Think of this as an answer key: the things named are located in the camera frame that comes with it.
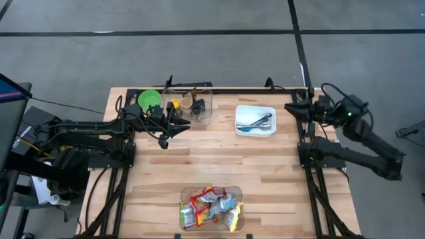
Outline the black case white lettering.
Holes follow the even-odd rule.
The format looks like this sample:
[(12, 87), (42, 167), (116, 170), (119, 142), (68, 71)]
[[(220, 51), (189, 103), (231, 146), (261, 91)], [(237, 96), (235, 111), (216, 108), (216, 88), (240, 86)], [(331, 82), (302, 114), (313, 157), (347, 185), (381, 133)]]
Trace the black case white lettering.
[(37, 130), (51, 124), (60, 123), (62, 120), (37, 107), (31, 106), (23, 115), (18, 130), (13, 140), (11, 152), (25, 157), (30, 157), (35, 161), (54, 161), (54, 158), (72, 146), (61, 145), (50, 147), (40, 147), (41, 132)]

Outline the green plastic bowl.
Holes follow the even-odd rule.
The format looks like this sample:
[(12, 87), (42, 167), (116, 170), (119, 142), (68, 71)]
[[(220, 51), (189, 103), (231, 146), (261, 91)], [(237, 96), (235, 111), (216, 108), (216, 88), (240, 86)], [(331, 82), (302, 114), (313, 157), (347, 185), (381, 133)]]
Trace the green plastic bowl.
[(138, 97), (137, 102), (144, 112), (149, 107), (155, 107), (161, 103), (161, 94), (157, 90), (144, 90)]

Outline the red ramen noodle packet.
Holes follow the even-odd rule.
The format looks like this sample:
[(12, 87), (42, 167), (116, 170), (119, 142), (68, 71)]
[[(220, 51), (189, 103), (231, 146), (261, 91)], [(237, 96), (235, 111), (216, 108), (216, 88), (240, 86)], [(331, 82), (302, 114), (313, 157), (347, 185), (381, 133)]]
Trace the red ramen noodle packet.
[(195, 191), (191, 197), (200, 202), (216, 202), (220, 197), (226, 196), (226, 189), (222, 187), (207, 186)]
[(191, 206), (195, 211), (196, 226), (201, 227), (208, 223), (217, 223), (218, 219), (215, 216), (210, 217), (211, 204), (209, 202), (201, 202), (193, 197), (189, 199)]

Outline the black equipment stand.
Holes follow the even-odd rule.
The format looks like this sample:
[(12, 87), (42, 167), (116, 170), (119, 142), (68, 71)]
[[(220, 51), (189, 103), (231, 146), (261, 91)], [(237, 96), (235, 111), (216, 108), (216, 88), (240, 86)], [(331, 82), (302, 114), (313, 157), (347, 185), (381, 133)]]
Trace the black equipment stand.
[(85, 193), (90, 174), (88, 162), (87, 152), (69, 148), (59, 153), (52, 165), (30, 156), (10, 153), (5, 169), (46, 179), (47, 187), (53, 194), (69, 200)]

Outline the black-lid spice jar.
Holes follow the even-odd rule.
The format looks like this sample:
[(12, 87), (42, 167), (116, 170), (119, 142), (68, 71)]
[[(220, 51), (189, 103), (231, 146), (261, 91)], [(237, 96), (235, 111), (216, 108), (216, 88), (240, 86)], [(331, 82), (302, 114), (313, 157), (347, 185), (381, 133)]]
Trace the black-lid spice jar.
[(205, 111), (205, 101), (203, 99), (195, 100), (192, 107), (192, 115), (199, 117)]

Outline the tan spice jar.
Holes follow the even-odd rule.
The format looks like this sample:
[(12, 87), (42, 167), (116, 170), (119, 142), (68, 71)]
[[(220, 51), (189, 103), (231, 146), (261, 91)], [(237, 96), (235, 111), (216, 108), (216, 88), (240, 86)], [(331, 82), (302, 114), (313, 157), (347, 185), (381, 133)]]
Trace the tan spice jar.
[(180, 101), (181, 109), (185, 115), (192, 114), (193, 99), (191, 97), (184, 97)]

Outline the yellow-lid jar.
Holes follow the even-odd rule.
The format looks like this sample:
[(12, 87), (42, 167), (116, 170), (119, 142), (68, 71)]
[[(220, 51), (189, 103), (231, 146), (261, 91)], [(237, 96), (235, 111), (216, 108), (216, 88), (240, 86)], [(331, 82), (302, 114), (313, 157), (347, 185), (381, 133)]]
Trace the yellow-lid jar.
[(178, 116), (178, 117), (182, 116), (183, 111), (181, 109), (180, 101), (178, 99), (172, 99), (171, 102), (173, 104), (175, 115)]

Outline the yellow ramen noodle packet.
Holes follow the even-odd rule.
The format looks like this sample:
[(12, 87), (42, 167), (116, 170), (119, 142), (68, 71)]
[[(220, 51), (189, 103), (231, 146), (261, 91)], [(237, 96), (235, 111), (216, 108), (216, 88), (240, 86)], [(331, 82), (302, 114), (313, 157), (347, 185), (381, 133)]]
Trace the yellow ramen noodle packet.
[(230, 232), (234, 232), (236, 230), (236, 226), (240, 213), (242, 212), (243, 205), (243, 202), (236, 202), (234, 208), (230, 209), (224, 214), (224, 224), (228, 226)]

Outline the black table frame rails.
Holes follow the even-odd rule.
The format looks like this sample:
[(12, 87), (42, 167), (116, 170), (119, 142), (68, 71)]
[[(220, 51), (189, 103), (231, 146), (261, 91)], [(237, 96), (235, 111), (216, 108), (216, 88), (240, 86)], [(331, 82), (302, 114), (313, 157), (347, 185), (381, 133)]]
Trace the black table frame rails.
[[(145, 133), (134, 136), (136, 153), (126, 189), (108, 220), (90, 239), (315, 238), (327, 234), (330, 220), (313, 201), (307, 173), (298, 157), (299, 127), (284, 105), (286, 90), (214, 88), (212, 116), (206, 125), (191, 124), (163, 150)], [(274, 108), (277, 130), (270, 137), (235, 132), (239, 105)], [(179, 220), (185, 187), (240, 187), (245, 224), (228, 230), (184, 231)]]

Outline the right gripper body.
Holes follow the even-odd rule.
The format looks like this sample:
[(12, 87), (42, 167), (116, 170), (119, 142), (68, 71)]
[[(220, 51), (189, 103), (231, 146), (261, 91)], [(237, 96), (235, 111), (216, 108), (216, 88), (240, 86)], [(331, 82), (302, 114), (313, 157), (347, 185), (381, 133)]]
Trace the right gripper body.
[(333, 102), (327, 96), (319, 96), (313, 103), (310, 119), (317, 123), (336, 123)]

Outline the green ramen noodle packet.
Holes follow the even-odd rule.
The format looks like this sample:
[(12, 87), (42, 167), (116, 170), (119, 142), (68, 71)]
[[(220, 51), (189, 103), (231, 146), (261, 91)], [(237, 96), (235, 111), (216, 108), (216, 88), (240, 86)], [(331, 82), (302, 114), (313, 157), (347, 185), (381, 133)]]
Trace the green ramen noodle packet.
[(183, 229), (194, 226), (197, 223), (194, 208), (189, 202), (180, 203), (180, 221)]

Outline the white plastic bin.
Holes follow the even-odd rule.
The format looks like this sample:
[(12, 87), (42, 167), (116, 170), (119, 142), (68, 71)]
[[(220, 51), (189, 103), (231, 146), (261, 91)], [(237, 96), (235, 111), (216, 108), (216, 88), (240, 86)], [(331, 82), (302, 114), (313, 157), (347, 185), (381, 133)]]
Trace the white plastic bin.
[[(242, 132), (236, 128), (238, 125), (250, 125), (268, 113), (272, 113), (272, 117), (265, 123), (270, 123), (272, 127), (269, 130), (253, 129), (249, 132)], [(235, 113), (235, 132), (237, 135), (246, 137), (270, 137), (277, 130), (276, 111), (271, 107), (262, 106), (246, 106), (239, 105), (236, 107)]]

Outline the clear plastic bin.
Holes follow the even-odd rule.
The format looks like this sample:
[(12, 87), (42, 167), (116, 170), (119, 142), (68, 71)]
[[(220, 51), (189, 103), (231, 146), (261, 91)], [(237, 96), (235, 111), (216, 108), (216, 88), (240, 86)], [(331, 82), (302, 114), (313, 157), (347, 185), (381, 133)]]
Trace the clear plastic bin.
[[(171, 102), (172, 99), (178, 99), (181, 101), (182, 98), (184, 98), (183, 94), (187, 92), (188, 90), (191, 90), (193, 88), (189, 89), (176, 89), (176, 88), (167, 88), (161, 93), (161, 107), (166, 108), (167, 103)], [(209, 119), (212, 116), (213, 113), (213, 93), (210, 89), (197, 89), (197, 98), (196, 100), (203, 99), (205, 101), (205, 111), (202, 112), (202, 114), (199, 117), (194, 117), (191, 115), (185, 115), (183, 113), (181, 118), (185, 120), (189, 120), (192, 122), (192, 124), (197, 125), (206, 125), (209, 123)]]
[[(185, 187), (182, 191), (181, 191), (181, 202), (189, 202), (189, 199), (191, 198), (191, 195), (197, 191), (200, 190), (204, 187)], [(235, 200), (235, 204), (236, 202), (242, 202), (243, 199), (243, 194), (242, 194), (242, 190), (240, 187), (237, 186), (231, 186), (231, 187), (223, 187), (226, 189), (226, 194), (232, 194)], [(240, 213), (239, 219), (238, 219), (238, 223), (236, 226), (236, 230), (240, 230), (243, 228), (244, 224), (245, 224), (245, 218), (244, 218), (244, 209), (242, 206), (242, 212)], [(215, 217), (218, 219), (217, 223), (208, 223), (206, 225), (203, 225), (201, 227), (197, 227), (196, 225), (191, 226), (189, 228), (183, 229), (181, 227), (181, 221), (179, 220), (179, 224), (181, 229), (183, 229), (184, 231), (200, 231), (200, 230), (229, 230), (228, 226), (226, 226), (224, 224), (224, 214), (226, 212), (220, 213), (220, 214), (216, 214)]]

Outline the blue ramen noodle packet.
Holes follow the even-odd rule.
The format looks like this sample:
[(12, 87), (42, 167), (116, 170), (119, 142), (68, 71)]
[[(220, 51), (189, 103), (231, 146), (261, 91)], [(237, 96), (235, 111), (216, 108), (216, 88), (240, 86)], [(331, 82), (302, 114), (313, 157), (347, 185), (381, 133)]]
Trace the blue ramen noodle packet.
[(209, 210), (209, 216), (213, 217), (216, 214), (220, 214), (230, 210), (235, 204), (235, 200), (232, 194), (220, 197), (216, 202), (212, 202)]

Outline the computer monitor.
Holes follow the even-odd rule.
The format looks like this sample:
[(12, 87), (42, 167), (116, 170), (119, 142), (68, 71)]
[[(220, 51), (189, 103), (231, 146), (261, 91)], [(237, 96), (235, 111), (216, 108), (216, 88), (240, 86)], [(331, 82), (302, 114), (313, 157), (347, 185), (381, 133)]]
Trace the computer monitor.
[(32, 86), (0, 73), (0, 171), (6, 166), (27, 102), (33, 97)]

